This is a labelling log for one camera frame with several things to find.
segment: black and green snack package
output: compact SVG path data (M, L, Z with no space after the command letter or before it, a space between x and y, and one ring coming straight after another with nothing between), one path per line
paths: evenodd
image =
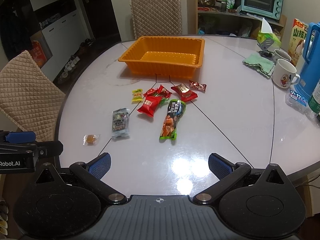
M169 102L167 117L163 122L160 139L175 140L177 138L176 124L185 109L186 103L181 100L173 99Z

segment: plastic tray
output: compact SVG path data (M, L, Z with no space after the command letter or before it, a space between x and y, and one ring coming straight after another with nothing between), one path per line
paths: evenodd
M134 74L170 75L192 78L202 66L204 39L145 36L140 37L119 58Z

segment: triangular hole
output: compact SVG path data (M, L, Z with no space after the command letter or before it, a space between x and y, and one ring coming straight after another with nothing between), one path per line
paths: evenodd
M266 182L284 184L277 170L272 170L266 180Z
M52 182L52 181L54 181L54 178L51 172L48 169L45 169L41 172L41 175L39 176L36 183L46 183L46 182Z

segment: blue thermos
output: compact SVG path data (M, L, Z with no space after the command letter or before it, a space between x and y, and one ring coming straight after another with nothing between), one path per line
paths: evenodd
M314 32L314 38L310 47L310 41ZM319 79L320 79L320 23L310 23L306 38L305 47L303 49L303 58L305 64L301 70L300 82L295 85L298 94L305 97L307 100L312 95Z

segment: chair backrest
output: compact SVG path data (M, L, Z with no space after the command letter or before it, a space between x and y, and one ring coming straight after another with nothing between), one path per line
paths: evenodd
M182 34L181 0L130 0L135 38Z
M37 141L54 139L54 129L65 94L40 70L28 51L0 72L0 110Z

